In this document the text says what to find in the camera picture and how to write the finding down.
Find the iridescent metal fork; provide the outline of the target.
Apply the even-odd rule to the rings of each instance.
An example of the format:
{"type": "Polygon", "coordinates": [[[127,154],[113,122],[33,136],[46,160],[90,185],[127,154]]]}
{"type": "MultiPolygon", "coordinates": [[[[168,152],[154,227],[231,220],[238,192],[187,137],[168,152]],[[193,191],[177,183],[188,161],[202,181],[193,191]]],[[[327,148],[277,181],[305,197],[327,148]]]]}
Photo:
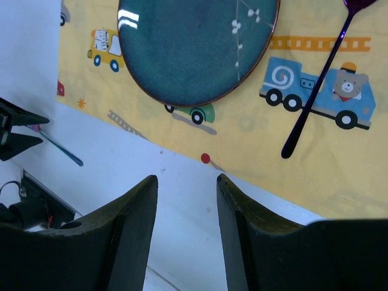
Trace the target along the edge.
{"type": "Polygon", "coordinates": [[[56,141],[54,141],[53,139],[51,139],[51,137],[49,137],[48,134],[46,134],[40,127],[39,124],[36,124],[36,125],[27,125],[27,127],[31,130],[33,130],[34,132],[37,132],[39,133],[43,138],[45,138],[48,142],[50,142],[51,144],[53,144],[57,149],[59,149],[63,154],[65,154],[66,156],[68,156],[73,162],[75,162],[77,165],[79,165],[80,167],[82,167],[84,165],[83,161],[81,159],[79,159],[77,156],[75,156],[73,153],[71,153],[70,151],[68,151],[67,149],[65,149],[62,145],[60,145],[59,143],[57,143],[56,141]]]}

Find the yellow vehicle-print cloth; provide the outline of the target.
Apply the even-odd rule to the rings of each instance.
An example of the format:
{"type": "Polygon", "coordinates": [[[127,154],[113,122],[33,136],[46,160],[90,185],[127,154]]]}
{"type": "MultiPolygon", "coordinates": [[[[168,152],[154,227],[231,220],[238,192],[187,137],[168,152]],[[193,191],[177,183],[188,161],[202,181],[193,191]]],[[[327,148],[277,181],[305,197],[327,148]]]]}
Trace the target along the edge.
{"type": "Polygon", "coordinates": [[[233,174],[329,218],[387,216],[387,2],[358,13],[332,68],[369,76],[376,107],[368,130],[339,128],[311,113],[292,157],[281,148],[298,113],[264,98],[271,57],[296,61],[295,81],[319,75],[347,12],[341,1],[283,1],[269,47],[253,73],[215,102],[215,118],[195,125],[183,111],[168,113],[135,84],[124,64],[94,65],[95,30],[114,33],[117,1],[66,1],[70,21],[59,41],[58,101],[122,127],[154,144],[233,174]]]}

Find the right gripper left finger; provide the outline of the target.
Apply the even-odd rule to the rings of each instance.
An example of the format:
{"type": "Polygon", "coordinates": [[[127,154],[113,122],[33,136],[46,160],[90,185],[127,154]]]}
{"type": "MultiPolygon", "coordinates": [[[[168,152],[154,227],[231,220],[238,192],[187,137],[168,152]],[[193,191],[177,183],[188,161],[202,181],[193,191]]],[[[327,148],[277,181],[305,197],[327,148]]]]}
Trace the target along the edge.
{"type": "Polygon", "coordinates": [[[1,289],[142,290],[157,200],[150,175],[59,229],[1,222],[1,289]]]}

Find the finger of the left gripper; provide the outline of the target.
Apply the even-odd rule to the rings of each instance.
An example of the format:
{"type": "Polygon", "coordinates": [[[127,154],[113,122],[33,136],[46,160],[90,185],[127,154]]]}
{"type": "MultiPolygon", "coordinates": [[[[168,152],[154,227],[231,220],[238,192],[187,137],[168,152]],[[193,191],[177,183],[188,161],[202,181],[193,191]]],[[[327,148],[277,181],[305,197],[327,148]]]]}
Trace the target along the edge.
{"type": "Polygon", "coordinates": [[[7,161],[42,142],[41,138],[35,136],[11,133],[8,135],[6,142],[1,144],[1,161],[7,161]]]}
{"type": "Polygon", "coordinates": [[[1,127],[47,124],[49,122],[48,118],[26,111],[1,98],[1,127]]]}

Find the dark teal ceramic plate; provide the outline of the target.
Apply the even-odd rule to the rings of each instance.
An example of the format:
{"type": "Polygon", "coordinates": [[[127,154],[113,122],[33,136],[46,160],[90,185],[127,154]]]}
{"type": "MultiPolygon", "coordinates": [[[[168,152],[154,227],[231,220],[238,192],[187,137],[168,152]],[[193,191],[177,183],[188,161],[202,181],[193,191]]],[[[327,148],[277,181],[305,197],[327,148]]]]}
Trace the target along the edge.
{"type": "Polygon", "coordinates": [[[279,1],[120,1],[127,69],[151,98],[175,107],[233,91],[267,50],[279,1]]]}

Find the iridescent purple metal spoon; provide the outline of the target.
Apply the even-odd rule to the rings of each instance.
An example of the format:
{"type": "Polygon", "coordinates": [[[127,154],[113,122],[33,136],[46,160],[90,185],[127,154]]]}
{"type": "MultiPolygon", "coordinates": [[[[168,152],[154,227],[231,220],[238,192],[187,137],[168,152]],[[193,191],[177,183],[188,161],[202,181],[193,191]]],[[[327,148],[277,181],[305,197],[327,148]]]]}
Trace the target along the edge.
{"type": "Polygon", "coordinates": [[[318,92],[319,92],[321,85],[322,85],[322,83],[323,83],[323,81],[324,81],[324,79],[325,79],[325,77],[330,69],[330,66],[334,60],[334,57],[335,57],[337,51],[339,50],[343,39],[346,36],[347,30],[349,29],[349,26],[350,26],[350,23],[352,22],[353,17],[358,12],[360,12],[361,10],[363,10],[365,8],[368,8],[368,6],[374,4],[375,2],[376,2],[376,0],[345,0],[344,1],[344,5],[346,6],[347,11],[348,11],[347,18],[345,20],[345,23],[344,23],[337,39],[336,39],[334,45],[333,45],[333,48],[332,48],[330,55],[327,58],[327,61],[326,61],[325,65],[324,65],[324,67],[319,75],[319,78],[318,78],[314,88],[312,89],[312,92],[311,92],[299,118],[297,119],[292,131],[290,132],[289,137],[287,138],[287,140],[283,146],[283,149],[281,151],[281,157],[283,159],[290,158],[291,155],[293,154],[295,148],[296,148],[299,137],[301,136],[303,128],[304,128],[306,121],[308,119],[309,113],[311,112],[313,103],[316,100],[318,92]]]}

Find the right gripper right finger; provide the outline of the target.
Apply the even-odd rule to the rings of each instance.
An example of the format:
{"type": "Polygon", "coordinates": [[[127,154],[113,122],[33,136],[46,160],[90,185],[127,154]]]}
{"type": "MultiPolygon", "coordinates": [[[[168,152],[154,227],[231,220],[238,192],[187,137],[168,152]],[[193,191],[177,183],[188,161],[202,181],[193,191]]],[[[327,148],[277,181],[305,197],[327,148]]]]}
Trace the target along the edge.
{"type": "Polygon", "coordinates": [[[219,175],[216,198],[229,290],[386,290],[387,220],[295,223],[219,175]]]}

